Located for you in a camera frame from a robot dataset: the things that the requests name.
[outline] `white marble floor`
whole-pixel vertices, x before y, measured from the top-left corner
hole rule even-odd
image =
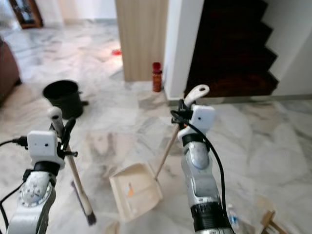
[[[45,130],[49,103],[42,89],[59,79],[76,80],[85,107],[72,133],[71,146],[94,207],[97,224],[88,227],[70,186],[65,167],[56,185],[48,233],[102,234],[118,220],[108,182],[110,173],[138,161],[154,167],[173,126],[163,93],[151,83],[123,81],[117,26],[112,23],[72,25],[63,29],[30,29],[8,35],[23,85],[0,108],[0,141]],[[312,100],[214,105],[217,118],[208,137],[225,169],[227,200],[239,217],[259,227],[266,208],[290,234],[312,230]],[[144,216],[121,225],[122,233],[193,233],[191,213],[180,168],[177,142],[160,174],[164,200]],[[20,183],[30,167],[27,152],[15,145],[0,148],[0,197]],[[214,167],[217,183],[218,169]],[[4,205],[11,217],[16,197]],[[3,220],[0,227],[4,230]]]

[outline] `plastic water bottle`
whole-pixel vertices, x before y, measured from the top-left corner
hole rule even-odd
[[[230,224],[235,234],[241,234],[242,232],[238,223],[237,214],[232,204],[228,205],[228,216],[229,216]]]

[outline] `dustpan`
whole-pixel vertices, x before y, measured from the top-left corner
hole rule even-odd
[[[198,98],[205,96],[208,92],[209,87],[207,85],[196,86],[185,98],[185,105],[191,106]],[[109,180],[123,222],[129,222],[141,216],[162,200],[163,196],[157,177],[178,131],[179,126],[176,126],[155,174],[149,163],[136,163],[110,176]]]

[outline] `dark wooden stairs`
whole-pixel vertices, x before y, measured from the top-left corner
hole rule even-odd
[[[199,84],[208,97],[270,95],[276,55],[265,47],[272,29],[261,0],[205,0],[185,95]]]

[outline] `black wire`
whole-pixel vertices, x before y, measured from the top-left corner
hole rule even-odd
[[[5,227],[6,229],[8,229],[9,227],[9,221],[8,221],[8,217],[6,216],[5,210],[2,206],[2,203],[8,199],[13,193],[15,193],[17,190],[19,190],[21,188],[21,186],[24,184],[25,182],[23,182],[22,184],[20,184],[15,190],[13,190],[12,192],[10,192],[8,195],[6,195],[1,201],[0,201],[0,210],[4,219],[4,223],[5,223]]]
[[[13,142],[12,140],[4,141],[4,142],[0,143],[0,146],[8,144],[8,143],[12,143],[12,142]]]
[[[205,144],[207,146],[208,149],[211,149],[214,157],[216,158],[219,168],[220,168],[220,175],[221,175],[221,195],[222,195],[222,209],[223,209],[223,213],[224,216],[228,222],[228,224],[230,225],[230,221],[228,218],[228,214],[226,211],[226,202],[225,202],[225,180],[224,180],[224,171],[223,171],[223,166],[220,160],[220,157],[218,155],[218,153],[216,152],[214,146],[211,144],[211,142],[207,139],[207,137],[205,136],[205,134],[203,134],[198,128],[196,128],[194,125],[190,124],[187,120],[185,120],[183,117],[181,117],[179,115],[179,113],[177,111],[171,110],[170,111],[171,115],[176,118],[177,120],[179,120],[181,123],[189,126],[190,128],[192,128],[196,133],[198,133],[205,141]]]

